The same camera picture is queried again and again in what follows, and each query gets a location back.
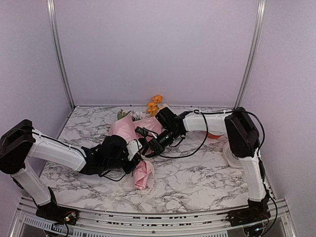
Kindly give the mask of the pink wrapping paper sheet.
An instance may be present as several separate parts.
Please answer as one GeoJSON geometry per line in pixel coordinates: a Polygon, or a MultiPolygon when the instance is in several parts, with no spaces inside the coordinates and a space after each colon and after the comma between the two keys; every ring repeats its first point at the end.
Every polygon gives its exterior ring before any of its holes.
{"type": "MultiPolygon", "coordinates": [[[[110,128],[110,135],[122,137],[127,142],[128,161],[132,161],[131,156],[139,156],[139,151],[143,148],[140,143],[140,135],[137,135],[137,127],[146,128],[158,134],[162,131],[162,126],[155,117],[145,118],[133,121],[131,115],[127,115],[114,122],[110,128]]],[[[149,160],[141,160],[136,168],[132,171],[134,186],[140,190],[153,185],[155,170],[149,160]]]]}

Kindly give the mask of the cream ribbon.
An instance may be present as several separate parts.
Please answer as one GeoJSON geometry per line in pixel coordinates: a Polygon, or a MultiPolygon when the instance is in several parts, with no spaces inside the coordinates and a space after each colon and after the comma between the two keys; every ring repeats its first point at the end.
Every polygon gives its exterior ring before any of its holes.
{"type": "Polygon", "coordinates": [[[141,156],[140,163],[131,172],[118,182],[118,189],[103,204],[104,209],[109,210],[115,199],[127,188],[134,187],[141,191],[141,201],[150,197],[155,189],[155,169],[150,158],[141,156]]]}

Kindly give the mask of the orange flower stem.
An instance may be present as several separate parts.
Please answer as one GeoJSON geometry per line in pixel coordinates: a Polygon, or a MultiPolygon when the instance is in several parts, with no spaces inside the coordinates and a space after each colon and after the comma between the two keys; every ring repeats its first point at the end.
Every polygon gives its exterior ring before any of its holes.
{"type": "Polygon", "coordinates": [[[162,102],[163,97],[161,95],[155,95],[151,98],[151,101],[147,104],[146,112],[150,114],[151,117],[155,116],[158,112],[158,105],[162,102]]]}

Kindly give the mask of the peach flower long green stem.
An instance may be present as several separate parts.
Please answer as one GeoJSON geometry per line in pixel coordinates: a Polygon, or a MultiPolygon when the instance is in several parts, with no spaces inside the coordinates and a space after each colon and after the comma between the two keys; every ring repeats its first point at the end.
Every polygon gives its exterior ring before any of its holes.
{"type": "Polygon", "coordinates": [[[162,106],[160,106],[161,110],[164,109],[164,108],[169,108],[170,109],[170,107],[167,104],[163,104],[162,106]]]}

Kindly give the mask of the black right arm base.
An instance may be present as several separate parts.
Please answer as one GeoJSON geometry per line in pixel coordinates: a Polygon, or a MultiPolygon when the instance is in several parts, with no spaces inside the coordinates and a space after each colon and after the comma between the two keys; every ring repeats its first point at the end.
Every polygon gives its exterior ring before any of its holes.
{"type": "Polygon", "coordinates": [[[269,199],[269,196],[265,196],[261,201],[248,199],[248,207],[229,211],[225,220],[229,221],[232,227],[268,220],[271,217],[269,199]]]}

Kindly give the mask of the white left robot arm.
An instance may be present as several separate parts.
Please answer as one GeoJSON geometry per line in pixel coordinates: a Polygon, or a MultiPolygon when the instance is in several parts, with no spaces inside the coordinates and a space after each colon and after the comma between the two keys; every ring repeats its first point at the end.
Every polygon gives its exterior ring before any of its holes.
{"type": "Polygon", "coordinates": [[[39,178],[32,168],[32,161],[52,162],[83,175],[106,175],[116,169],[125,174],[133,171],[141,160],[142,144],[134,139],[126,142],[118,135],[106,136],[93,147],[76,147],[49,137],[25,119],[0,138],[0,170],[8,174],[24,189],[52,220],[62,216],[53,191],[39,178]]]}

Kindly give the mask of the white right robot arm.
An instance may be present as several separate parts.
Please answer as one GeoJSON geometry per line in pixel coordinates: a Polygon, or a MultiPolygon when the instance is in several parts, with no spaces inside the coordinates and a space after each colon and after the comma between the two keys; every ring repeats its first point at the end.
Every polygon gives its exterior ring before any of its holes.
{"type": "Polygon", "coordinates": [[[248,186],[248,205],[244,216],[249,221],[255,221],[264,213],[263,203],[267,195],[264,184],[265,172],[260,158],[260,148],[263,140],[252,121],[254,115],[244,108],[238,107],[231,112],[208,112],[199,110],[185,111],[179,115],[168,107],[156,114],[156,119],[164,131],[148,142],[152,157],[164,158],[163,152],[176,138],[187,132],[204,131],[209,133],[224,133],[227,135],[227,145],[231,153],[240,162],[248,186]]]}

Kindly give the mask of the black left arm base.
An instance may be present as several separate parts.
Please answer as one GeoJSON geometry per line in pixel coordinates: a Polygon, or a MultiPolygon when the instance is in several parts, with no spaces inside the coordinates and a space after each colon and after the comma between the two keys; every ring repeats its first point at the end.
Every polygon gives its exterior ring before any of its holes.
{"type": "Polygon", "coordinates": [[[44,219],[57,221],[59,224],[66,223],[74,226],[77,223],[79,211],[77,209],[59,206],[53,190],[50,187],[48,187],[48,190],[51,196],[48,204],[40,206],[33,200],[37,207],[36,215],[44,219]]]}

